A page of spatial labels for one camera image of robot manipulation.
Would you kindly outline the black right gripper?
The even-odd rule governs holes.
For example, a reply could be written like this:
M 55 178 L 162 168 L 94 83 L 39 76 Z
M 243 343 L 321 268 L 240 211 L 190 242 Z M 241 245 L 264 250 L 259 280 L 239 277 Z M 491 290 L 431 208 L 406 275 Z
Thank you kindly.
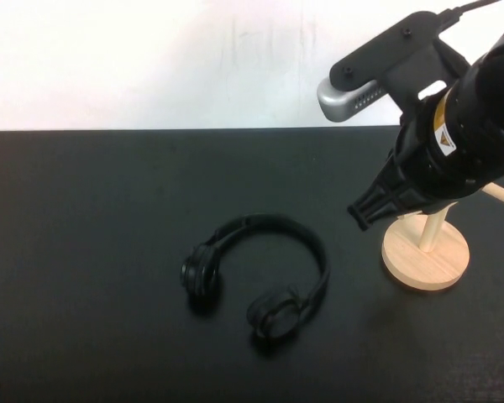
M 452 181 L 439 177 L 431 152 L 437 98 L 426 98 L 414 114 L 402 116 L 394 149 L 370 187 L 348 206 L 348 213 L 365 231 L 383 218 L 409 212 L 438 212 L 454 201 L 444 195 Z

